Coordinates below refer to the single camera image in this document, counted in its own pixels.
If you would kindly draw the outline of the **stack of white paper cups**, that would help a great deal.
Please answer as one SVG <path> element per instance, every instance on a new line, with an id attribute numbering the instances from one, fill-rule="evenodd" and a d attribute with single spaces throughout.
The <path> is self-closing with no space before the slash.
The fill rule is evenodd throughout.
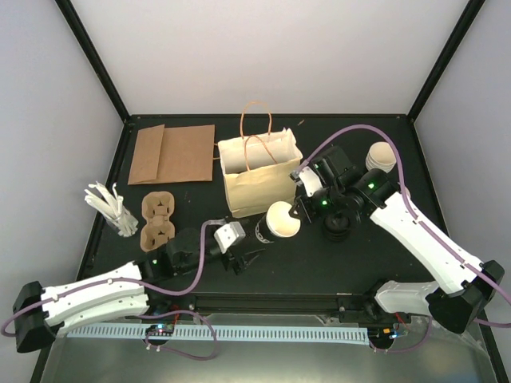
<path id="1" fill-rule="evenodd" d="M 390 173 L 397 160 L 392 147 L 387 142 L 376 142 L 372 144 L 366 154 L 365 166 L 368 171 L 379 169 Z"/>

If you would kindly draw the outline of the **cream paper bag with handles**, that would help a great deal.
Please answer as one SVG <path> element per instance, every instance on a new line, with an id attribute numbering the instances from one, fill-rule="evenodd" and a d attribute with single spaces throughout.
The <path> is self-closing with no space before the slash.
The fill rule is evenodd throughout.
<path id="1" fill-rule="evenodd" d="M 274 132 L 272 114 L 262 101 L 268 115 L 267 131 L 244 133 L 244 116 L 257 103 L 247 103 L 240 116 L 240 134 L 217 143 L 220 167 L 228 208 L 235 218 L 264 213 L 275 202 L 292 202 L 296 186 L 290 174 L 297 169 L 303 154 L 289 128 Z"/>

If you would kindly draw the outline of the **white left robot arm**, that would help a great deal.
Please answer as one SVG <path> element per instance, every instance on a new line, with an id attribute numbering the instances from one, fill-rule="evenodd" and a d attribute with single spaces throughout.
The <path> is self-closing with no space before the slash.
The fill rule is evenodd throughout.
<path id="1" fill-rule="evenodd" d="M 265 250 L 254 233 L 233 223 L 197 231 L 184 229 L 166 244 L 115 270 L 61 286 L 25 284 L 13 305 L 15 340 L 19 353 L 50 346 L 70 331 L 104 320 L 149 314 L 163 318 L 170 297 L 192 293 L 211 262 L 239 274 Z"/>

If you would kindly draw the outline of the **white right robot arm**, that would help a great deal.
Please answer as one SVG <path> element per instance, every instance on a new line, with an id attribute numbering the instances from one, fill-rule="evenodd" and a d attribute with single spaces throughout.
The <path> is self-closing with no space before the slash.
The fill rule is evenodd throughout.
<path id="1" fill-rule="evenodd" d="M 346 238 L 364 219 L 397 239 L 431 274 L 430 282 L 380 282 L 363 301 L 373 322 L 403 312 L 431 316 L 446 330 L 463 333 L 495 295 L 504 277 L 496 261 L 482 262 L 459 247 L 408 199 L 387 173 L 362 172 L 338 146 L 295 169 L 291 179 L 302 191 L 291 216 L 323 220 L 327 237 Z"/>

